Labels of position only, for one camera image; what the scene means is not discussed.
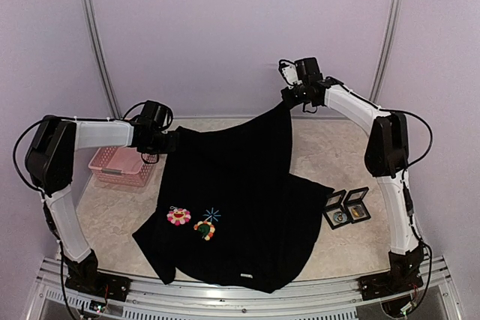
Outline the black t-shirt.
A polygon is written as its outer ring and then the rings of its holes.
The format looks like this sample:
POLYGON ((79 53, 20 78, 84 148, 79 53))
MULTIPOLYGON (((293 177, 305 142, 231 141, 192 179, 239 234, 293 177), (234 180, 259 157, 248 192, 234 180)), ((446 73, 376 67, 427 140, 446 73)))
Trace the black t-shirt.
POLYGON ((311 256, 333 189, 291 173, 290 109, 280 103, 224 130, 178 133, 156 209, 133 234, 158 278, 169 284, 183 273, 265 293, 292 282, 311 256), (190 222, 169 223, 171 206, 189 210, 190 222), (221 218, 204 241, 194 224, 210 208, 221 218))

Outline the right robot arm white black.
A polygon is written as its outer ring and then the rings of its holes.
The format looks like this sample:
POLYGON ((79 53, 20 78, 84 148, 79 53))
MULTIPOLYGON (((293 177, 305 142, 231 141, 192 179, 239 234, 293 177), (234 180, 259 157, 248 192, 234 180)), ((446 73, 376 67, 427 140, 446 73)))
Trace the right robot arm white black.
POLYGON ((341 81, 324 77, 316 58, 281 59, 278 70, 287 84, 281 94, 289 108, 327 107, 353 121, 368 137, 364 164, 385 201, 391 249, 388 271, 359 278, 361 296, 370 300, 421 288, 420 265, 426 246, 419 235, 410 194, 408 169, 413 162, 409 160, 409 113, 384 109, 341 81))

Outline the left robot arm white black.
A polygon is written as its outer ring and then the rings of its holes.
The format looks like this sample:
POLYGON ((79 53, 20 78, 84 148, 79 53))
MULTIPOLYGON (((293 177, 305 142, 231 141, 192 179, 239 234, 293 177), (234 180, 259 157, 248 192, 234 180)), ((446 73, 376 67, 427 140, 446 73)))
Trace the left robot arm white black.
POLYGON ((49 230, 58 241, 63 268, 68 270, 66 287, 101 296, 130 280, 101 273, 74 207, 71 184, 74 158, 85 148, 134 148, 141 155, 156 157, 176 149, 179 135, 169 129, 173 111, 153 100, 140 103, 141 112, 131 119, 69 118, 46 115, 30 126, 36 133, 25 155, 20 179, 38 192, 49 230))

